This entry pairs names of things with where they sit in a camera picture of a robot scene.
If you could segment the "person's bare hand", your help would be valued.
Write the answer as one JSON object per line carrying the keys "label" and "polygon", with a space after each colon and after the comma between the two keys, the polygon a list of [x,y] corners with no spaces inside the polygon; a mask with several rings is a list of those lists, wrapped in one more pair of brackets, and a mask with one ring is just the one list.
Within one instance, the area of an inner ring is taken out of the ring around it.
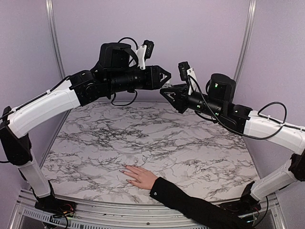
{"label": "person's bare hand", "polygon": [[157,176],[149,170],[142,167],[124,165],[124,170],[120,169],[120,172],[130,177],[126,181],[138,188],[151,190]]}

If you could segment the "black sleeved forearm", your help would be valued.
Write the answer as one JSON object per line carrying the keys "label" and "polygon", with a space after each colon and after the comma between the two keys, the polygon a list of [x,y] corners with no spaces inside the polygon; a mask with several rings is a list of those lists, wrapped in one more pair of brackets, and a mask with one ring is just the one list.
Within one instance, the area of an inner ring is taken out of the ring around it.
{"label": "black sleeved forearm", "polygon": [[212,203],[187,195],[174,183],[156,179],[150,197],[211,229],[252,229],[246,221]]}

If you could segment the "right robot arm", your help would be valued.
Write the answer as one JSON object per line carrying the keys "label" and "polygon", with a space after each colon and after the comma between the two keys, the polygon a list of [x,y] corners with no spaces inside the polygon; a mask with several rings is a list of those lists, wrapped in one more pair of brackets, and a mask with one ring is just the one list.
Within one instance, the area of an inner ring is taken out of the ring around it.
{"label": "right robot arm", "polygon": [[199,116],[220,124],[230,132],[255,140],[267,140],[293,152],[280,168],[264,178],[246,185],[239,200],[222,203],[221,208],[245,214],[258,202],[286,186],[305,179],[305,129],[302,126],[279,121],[261,111],[233,104],[236,82],[220,73],[211,75],[202,94],[191,75],[181,76],[185,84],[160,90],[161,95],[179,112],[194,110]]}

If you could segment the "clear nail polish bottle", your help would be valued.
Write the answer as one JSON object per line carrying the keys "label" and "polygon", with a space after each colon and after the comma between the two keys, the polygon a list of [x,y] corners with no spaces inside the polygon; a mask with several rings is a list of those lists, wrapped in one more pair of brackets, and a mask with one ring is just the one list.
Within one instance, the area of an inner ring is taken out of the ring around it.
{"label": "clear nail polish bottle", "polygon": [[165,83],[165,84],[162,86],[163,89],[172,88],[172,87],[173,87],[173,85],[170,84],[170,83]]}

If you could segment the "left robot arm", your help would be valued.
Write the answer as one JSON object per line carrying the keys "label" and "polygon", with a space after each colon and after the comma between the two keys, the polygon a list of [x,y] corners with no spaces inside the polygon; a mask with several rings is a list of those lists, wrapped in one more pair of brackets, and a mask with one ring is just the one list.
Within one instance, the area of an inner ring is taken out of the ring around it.
{"label": "left robot arm", "polygon": [[7,161],[15,165],[31,186],[36,206],[49,212],[66,210],[72,203],[57,199],[31,154],[29,131],[52,117],[88,105],[118,92],[157,90],[171,78],[158,65],[146,65],[154,43],[145,40],[133,50],[121,42],[105,43],[95,66],[65,77],[56,86],[15,108],[6,107],[0,122],[0,141]]}

